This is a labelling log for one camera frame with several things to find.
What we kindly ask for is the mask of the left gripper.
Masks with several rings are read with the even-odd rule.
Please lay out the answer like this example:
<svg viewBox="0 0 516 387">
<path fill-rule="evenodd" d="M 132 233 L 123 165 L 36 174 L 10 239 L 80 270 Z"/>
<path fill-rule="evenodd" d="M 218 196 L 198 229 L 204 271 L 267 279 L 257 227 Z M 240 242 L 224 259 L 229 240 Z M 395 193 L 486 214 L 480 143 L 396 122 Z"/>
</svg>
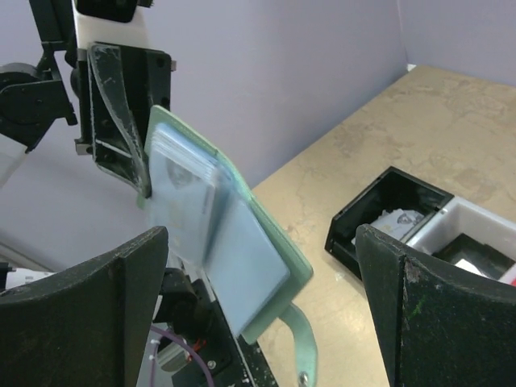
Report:
<svg viewBox="0 0 516 387">
<path fill-rule="evenodd" d="M 144 144 L 151 108 L 170 107 L 176 68 L 161 50 L 93 43 L 76 50 L 74 92 L 81 135 L 77 154 L 147 198 L 152 192 Z"/>
</svg>

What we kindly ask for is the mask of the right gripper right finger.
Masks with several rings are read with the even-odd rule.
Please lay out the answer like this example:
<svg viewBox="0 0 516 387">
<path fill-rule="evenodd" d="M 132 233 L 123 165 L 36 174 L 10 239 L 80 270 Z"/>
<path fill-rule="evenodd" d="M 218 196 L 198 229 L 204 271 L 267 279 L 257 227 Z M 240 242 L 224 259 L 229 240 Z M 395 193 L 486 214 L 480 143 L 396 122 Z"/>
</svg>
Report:
<svg viewBox="0 0 516 387">
<path fill-rule="evenodd" d="M 513 386 L 515 288 L 370 225 L 356 255 L 392 386 Z"/>
</svg>

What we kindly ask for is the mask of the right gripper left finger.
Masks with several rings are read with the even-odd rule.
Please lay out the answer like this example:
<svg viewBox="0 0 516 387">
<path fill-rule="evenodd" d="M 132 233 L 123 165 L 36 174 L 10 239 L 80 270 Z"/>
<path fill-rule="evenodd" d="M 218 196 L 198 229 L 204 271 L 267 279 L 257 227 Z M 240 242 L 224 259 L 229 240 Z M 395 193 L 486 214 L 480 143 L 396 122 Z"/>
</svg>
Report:
<svg viewBox="0 0 516 387">
<path fill-rule="evenodd" d="M 168 257 L 153 227 L 1 294 L 3 386 L 134 386 Z"/>
</svg>

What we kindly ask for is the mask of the silver card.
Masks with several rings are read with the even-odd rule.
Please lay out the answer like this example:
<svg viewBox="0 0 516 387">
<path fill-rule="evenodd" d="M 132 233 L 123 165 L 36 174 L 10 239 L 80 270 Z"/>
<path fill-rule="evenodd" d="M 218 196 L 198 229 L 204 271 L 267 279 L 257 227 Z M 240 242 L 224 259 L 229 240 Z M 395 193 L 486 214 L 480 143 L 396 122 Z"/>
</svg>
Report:
<svg viewBox="0 0 516 387">
<path fill-rule="evenodd" d="M 221 194 L 216 159 L 176 128 L 157 124 L 150 139 L 152 195 L 145 203 L 151 226 L 164 226 L 169 251 L 189 264 L 205 259 Z"/>
</svg>

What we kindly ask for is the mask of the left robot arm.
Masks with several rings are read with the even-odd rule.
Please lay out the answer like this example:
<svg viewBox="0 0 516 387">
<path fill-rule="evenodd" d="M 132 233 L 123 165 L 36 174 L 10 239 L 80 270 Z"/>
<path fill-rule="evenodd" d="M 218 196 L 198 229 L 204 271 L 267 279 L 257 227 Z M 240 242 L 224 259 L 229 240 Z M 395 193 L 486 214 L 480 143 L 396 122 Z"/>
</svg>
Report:
<svg viewBox="0 0 516 387">
<path fill-rule="evenodd" d="M 33 1 L 43 49 L 37 65 L 1 67 L 1 178 L 9 179 L 64 119 L 75 142 L 104 173 L 152 192 L 144 150 L 154 106 L 169 108 L 171 56 L 153 48 L 143 11 L 149 1 Z"/>
</svg>

